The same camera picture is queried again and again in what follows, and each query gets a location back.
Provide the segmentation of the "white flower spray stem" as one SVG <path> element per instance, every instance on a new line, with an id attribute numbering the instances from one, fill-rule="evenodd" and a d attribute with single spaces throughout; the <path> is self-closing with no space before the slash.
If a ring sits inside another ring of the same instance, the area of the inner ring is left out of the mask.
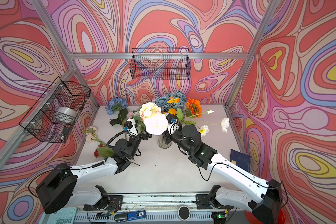
<path id="1" fill-rule="evenodd" d="M 210 131 L 209 125 L 220 126 L 221 131 L 223 133 L 227 133 L 230 127 L 230 119 L 227 117 L 223 118 L 220 121 L 220 123 L 204 121 L 201 127 L 198 126 L 197 123 L 192 120 L 192 119 L 201 117 L 202 115 L 205 115 L 205 114 L 212 114 L 213 112 L 214 112 L 213 110 L 207 110 L 206 112 L 200 112 L 198 114 L 186 113 L 185 118 L 183 119 L 182 123 L 186 125 L 194 125 L 202 136 L 205 136 Z"/>

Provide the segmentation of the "clear ribbed glass vase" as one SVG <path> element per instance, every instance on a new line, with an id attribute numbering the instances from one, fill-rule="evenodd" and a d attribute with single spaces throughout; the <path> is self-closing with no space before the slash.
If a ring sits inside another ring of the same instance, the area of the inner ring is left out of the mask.
<path id="1" fill-rule="evenodd" d="M 169 136 L 163 136 L 162 134 L 158 136 L 158 147 L 162 149 L 167 149 L 172 145 L 172 140 Z"/>

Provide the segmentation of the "orange gerbera flower stem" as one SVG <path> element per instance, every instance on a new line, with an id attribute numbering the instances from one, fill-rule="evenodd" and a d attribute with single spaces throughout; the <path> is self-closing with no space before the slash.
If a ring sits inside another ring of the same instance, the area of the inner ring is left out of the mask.
<path id="1" fill-rule="evenodd" d="M 184 108 L 176 110 L 178 122 L 185 125 L 195 125 L 196 122 L 192 119 L 200 118 L 203 115 L 200 101 L 196 99 L 188 99 Z"/>

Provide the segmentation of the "yellow orange poppy stem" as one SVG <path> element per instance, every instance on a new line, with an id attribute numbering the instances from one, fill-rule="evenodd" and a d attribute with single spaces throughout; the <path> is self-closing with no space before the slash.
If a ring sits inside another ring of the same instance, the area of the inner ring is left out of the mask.
<path id="1" fill-rule="evenodd" d="M 167 101 L 168 103 L 168 113 L 172 115 L 176 115 L 176 111 L 179 107 L 180 98 L 174 98 L 173 96 L 170 96 L 170 99 Z"/>

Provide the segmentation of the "dusty blue rose bunch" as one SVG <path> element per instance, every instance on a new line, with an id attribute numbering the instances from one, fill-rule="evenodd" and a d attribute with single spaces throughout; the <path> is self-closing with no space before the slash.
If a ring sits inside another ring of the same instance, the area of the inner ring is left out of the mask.
<path id="1" fill-rule="evenodd" d="M 183 110 L 188 100 L 186 96 L 179 90 L 165 94 L 162 97 L 157 97 L 153 99 L 152 102 L 155 103 L 158 107 L 160 107 L 163 111 L 168 112 L 169 106 L 168 106 L 167 101 L 170 99 L 170 96 L 173 96 L 174 98 L 180 98 L 180 103 L 179 103 L 178 108 Z"/>

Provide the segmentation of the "blue hydrangea flower stem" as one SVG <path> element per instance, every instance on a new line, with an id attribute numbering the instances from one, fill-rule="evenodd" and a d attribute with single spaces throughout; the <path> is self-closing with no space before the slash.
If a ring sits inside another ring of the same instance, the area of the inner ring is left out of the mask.
<path id="1" fill-rule="evenodd" d="M 108 115 L 113 115 L 115 112 L 118 113 L 118 117 L 115 119 L 110 119 L 110 124 L 124 126 L 125 121 L 127 120 L 128 114 L 128 103 L 126 99 L 123 98 L 113 98 L 107 103 L 106 112 Z"/>

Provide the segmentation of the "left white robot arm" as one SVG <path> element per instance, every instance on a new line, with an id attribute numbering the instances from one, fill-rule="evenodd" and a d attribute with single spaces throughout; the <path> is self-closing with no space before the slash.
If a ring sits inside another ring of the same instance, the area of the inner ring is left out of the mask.
<path id="1" fill-rule="evenodd" d="M 131 134 L 128 141 L 119 139 L 113 147 L 114 154 L 100 162 L 80 166 L 69 166 L 67 163 L 57 165 L 35 189 L 44 212 L 53 214 L 65 206 L 82 204 L 88 209 L 106 209 L 111 199 L 102 186 L 97 185 L 92 189 L 80 189 L 79 186 L 123 172 L 136 156 L 141 156 L 141 141 L 151 137 L 151 134 Z"/>

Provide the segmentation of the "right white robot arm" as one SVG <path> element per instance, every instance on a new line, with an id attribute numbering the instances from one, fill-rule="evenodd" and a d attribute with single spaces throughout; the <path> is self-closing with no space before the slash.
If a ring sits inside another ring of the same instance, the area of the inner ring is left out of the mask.
<path id="1" fill-rule="evenodd" d="M 276 224 L 282 208 L 282 183 L 254 176 L 228 161 L 217 150 L 203 143 L 194 125 L 179 127 L 168 125 L 163 133 L 174 142 L 182 154 L 199 169 L 217 173 L 239 190 L 229 190 L 219 185 L 212 187 L 209 203 L 212 208 L 233 206 L 251 212 L 263 224 Z"/>

